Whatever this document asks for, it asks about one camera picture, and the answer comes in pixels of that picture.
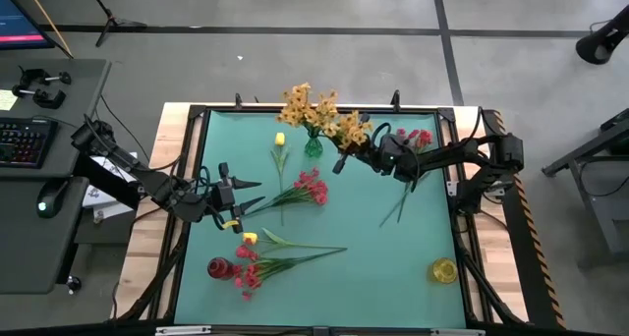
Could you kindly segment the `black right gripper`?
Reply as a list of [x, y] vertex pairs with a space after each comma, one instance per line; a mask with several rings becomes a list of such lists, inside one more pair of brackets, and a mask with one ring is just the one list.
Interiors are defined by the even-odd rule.
[[[370, 117], [368, 113], [363, 113], [360, 117], [361, 123], [368, 123]], [[374, 144], [372, 141], [365, 142], [358, 147], [353, 156], [371, 166], [374, 172], [392, 172], [398, 162], [397, 137], [384, 135], [380, 138], [379, 144]], [[348, 153], [340, 155], [332, 169], [334, 174], [342, 172], [348, 157]]]

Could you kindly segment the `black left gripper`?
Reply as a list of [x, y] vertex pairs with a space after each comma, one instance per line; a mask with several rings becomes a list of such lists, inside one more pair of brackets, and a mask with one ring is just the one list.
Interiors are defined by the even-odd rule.
[[259, 196], [254, 199], [236, 203], [234, 190], [242, 190], [260, 186], [260, 182], [249, 182], [229, 176], [229, 167], [226, 162], [218, 165], [220, 180], [211, 185], [209, 212], [214, 224], [219, 230], [231, 228], [234, 233], [244, 231], [241, 216], [252, 206], [264, 199]]

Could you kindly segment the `red artificial flower bunch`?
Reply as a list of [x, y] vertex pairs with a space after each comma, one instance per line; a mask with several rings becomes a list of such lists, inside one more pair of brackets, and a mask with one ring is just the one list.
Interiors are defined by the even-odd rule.
[[[398, 128], [396, 130], [396, 135], [402, 138], [402, 142], [404, 145], [409, 147], [414, 154], [421, 154], [426, 151], [432, 144], [432, 132], [428, 130], [412, 130], [411, 132], [407, 132], [403, 128]], [[396, 222], [399, 223], [402, 217], [402, 213], [404, 210], [405, 201], [407, 196], [409, 195], [413, 183], [409, 182], [405, 184], [403, 194], [397, 203], [393, 205], [391, 210], [385, 215], [382, 221], [379, 223], [379, 227], [382, 227], [394, 213], [397, 213]]]
[[282, 191], [279, 195], [271, 199], [268, 203], [249, 212], [254, 215], [274, 207], [282, 207], [288, 204], [296, 203], [314, 203], [317, 205], [326, 205], [328, 202], [328, 186], [319, 177], [317, 168], [313, 168], [310, 172], [302, 171], [293, 186]]
[[243, 299], [249, 302], [255, 291], [270, 277], [292, 269], [299, 264], [344, 251], [346, 248], [302, 257], [262, 257], [247, 246], [241, 245], [236, 249], [236, 257], [242, 260], [244, 264], [233, 266], [232, 279], [235, 287], [242, 291]]

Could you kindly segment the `yellow glass vase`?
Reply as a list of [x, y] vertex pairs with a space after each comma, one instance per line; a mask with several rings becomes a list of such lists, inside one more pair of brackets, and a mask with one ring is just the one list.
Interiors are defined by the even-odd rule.
[[432, 281], [442, 284], [453, 283], [458, 278], [458, 267], [450, 258], [438, 258], [429, 268], [429, 277]]

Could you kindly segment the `red glass vase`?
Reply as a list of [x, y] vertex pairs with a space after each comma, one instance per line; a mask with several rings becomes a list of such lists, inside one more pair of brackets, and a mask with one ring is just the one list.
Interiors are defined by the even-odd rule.
[[207, 265], [207, 273], [213, 279], [230, 280], [234, 276], [233, 264], [224, 257], [215, 257]]

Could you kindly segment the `white paper sheets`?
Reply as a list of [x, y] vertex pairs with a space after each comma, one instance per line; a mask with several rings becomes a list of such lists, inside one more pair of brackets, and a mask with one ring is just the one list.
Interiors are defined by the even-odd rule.
[[[113, 164], [106, 157], [93, 156], [91, 159], [111, 174], [122, 178], [127, 183], [132, 183], [136, 180], [131, 175], [125, 173], [117, 165]], [[93, 210], [93, 221], [95, 223], [99, 223], [112, 216], [127, 213], [132, 210], [131, 207], [125, 205], [124, 203], [120, 203], [113, 196], [106, 194], [93, 185], [89, 185], [86, 190], [83, 199], [83, 208], [91, 208]]]

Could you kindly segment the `black computer mouse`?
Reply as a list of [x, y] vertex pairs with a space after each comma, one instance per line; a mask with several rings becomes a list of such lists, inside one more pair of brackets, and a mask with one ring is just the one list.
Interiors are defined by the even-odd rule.
[[36, 204], [40, 218], [52, 218], [61, 210], [68, 185], [68, 179], [51, 179], [42, 186]]

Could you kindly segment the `black hazard-striped table edge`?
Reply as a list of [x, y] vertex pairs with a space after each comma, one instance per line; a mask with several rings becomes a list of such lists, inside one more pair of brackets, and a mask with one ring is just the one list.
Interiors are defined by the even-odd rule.
[[565, 329], [542, 242], [519, 175], [506, 177], [501, 203], [475, 217], [485, 275], [508, 309], [534, 326]]

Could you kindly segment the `black tripod stand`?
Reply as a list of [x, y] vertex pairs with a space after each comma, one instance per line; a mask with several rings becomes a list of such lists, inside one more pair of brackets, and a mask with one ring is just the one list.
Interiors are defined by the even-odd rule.
[[108, 33], [112, 32], [116, 28], [129, 28], [131, 31], [141, 31], [147, 28], [147, 24], [126, 20], [116, 17], [113, 12], [105, 6], [102, 0], [95, 0], [99, 8], [106, 16], [106, 22], [100, 32], [100, 35], [95, 42], [95, 46], [99, 48], [105, 41]]

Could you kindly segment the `grey desk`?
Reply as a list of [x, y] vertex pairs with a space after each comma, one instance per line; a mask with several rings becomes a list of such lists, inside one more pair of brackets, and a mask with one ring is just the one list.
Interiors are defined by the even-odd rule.
[[[88, 179], [72, 177], [80, 153], [71, 135], [85, 115], [92, 115], [111, 63], [99, 59], [0, 59], [0, 89], [19, 82], [22, 69], [65, 71], [71, 84], [55, 84], [66, 93], [57, 109], [44, 109], [28, 98], [16, 100], [0, 118], [51, 117], [59, 122], [57, 134], [39, 169], [0, 168], [0, 295], [47, 294], [59, 279], [68, 247], [81, 216]], [[53, 218], [37, 215], [37, 199], [53, 178], [68, 182], [66, 202]]]

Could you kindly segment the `black screw clamp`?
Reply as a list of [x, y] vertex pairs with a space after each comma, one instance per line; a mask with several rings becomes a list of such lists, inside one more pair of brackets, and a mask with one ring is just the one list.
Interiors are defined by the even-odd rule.
[[56, 94], [51, 95], [47, 91], [42, 89], [28, 90], [26, 86], [14, 85], [12, 87], [12, 93], [16, 97], [23, 97], [24, 95], [30, 95], [32, 101], [41, 108], [58, 109], [66, 99], [66, 93], [62, 90], [58, 90]]
[[67, 72], [60, 72], [57, 76], [49, 75], [43, 69], [23, 69], [21, 68], [20, 85], [29, 86], [36, 82], [39, 84], [50, 85], [52, 82], [60, 82], [62, 84], [71, 84], [72, 78]]

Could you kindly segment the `backlit black keyboard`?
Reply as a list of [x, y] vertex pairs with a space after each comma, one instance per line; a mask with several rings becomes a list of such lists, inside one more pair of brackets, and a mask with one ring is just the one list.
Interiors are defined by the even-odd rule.
[[57, 129], [46, 119], [0, 118], [0, 167], [41, 168]]

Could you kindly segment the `black round stand base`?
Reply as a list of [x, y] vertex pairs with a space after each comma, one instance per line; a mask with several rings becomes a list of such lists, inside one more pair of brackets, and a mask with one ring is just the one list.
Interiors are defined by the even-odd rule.
[[629, 35], [629, 4], [602, 27], [592, 30], [576, 43], [578, 56], [594, 65], [606, 64], [616, 47]]

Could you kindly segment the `monitor with blue screen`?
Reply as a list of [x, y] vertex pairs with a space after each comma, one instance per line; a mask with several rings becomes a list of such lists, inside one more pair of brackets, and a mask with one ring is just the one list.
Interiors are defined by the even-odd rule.
[[15, 0], [0, 0], [0, 50], [54, 48], [50, 37]]

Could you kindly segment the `silver metal bracket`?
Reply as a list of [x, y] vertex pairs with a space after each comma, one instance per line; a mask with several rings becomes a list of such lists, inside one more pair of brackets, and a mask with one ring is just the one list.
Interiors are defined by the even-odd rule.
[[155, 329], [154, 336], [209, 335], [211, 332], [209, 325], [163, 326]]
[[486, 336], [486, 332], [479, 329], [434, 328], [430, 330], [429, 336]]

